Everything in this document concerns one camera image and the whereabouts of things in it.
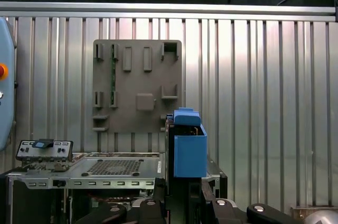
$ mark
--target light blue control box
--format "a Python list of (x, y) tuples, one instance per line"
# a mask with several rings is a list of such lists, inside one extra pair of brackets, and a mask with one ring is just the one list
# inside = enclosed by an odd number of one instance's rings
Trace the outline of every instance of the light blue control box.
[(204, 178), (207, 175), (207, 135), (197, 111), (179, 108), (174, 112), (174, 126), (188, 126), (196, 135), (174, 136), (174, 177)]
[(0, 17), (0, 151), (6, 147), (14, 119), (15, 42), (6, 19)]

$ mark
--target gray plastic panel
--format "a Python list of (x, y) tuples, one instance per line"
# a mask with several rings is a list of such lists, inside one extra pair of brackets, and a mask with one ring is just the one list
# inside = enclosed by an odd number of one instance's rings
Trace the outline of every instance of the gray plastic panel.
[(180, 41), (94, 41), (93, 130), (160, 132), (181, 107), (181, 54)]

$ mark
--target red emergency button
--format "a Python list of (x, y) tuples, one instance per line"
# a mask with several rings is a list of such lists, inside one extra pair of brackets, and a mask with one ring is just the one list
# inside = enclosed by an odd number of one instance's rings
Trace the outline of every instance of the red emergency button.
[(0, 66), (0, 78), (5, 75), (5, 68), (3, 66)]
[(0, 80), (6, 79), (8, 76), (8, 69), (7, 66), (4, 64), (0, 64)]

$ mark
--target corrugated metal wall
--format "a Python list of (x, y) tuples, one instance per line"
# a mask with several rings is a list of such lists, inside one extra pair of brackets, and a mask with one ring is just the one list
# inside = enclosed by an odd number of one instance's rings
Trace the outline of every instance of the corrugated metal wall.
[(16, 132), (0, 154), (2, 170), (15, 165), (23, 139), (71, 140), (75, 151), (164, 151), (162, 134), (98, 139), (91, 130), (92, 43), (176, 39), (184, 48), (183, 102), (202, 114), (209, 153), (229, 177), (229, 198), (243, 209), (264, 202), (285, 212), (291, 205), (338, 204), (337, 23), (271, 15), (7, 16), (18, 44), (19, 87)]

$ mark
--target ventilation grille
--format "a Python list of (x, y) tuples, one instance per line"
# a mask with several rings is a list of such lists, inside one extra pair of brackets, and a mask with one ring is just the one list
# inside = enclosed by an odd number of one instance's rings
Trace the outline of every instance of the ventilation grille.
[(87, 172), (92, 175), (132, 175), (139, 171), (141, 162), (134, 160), (109, 160), (95, 163)]

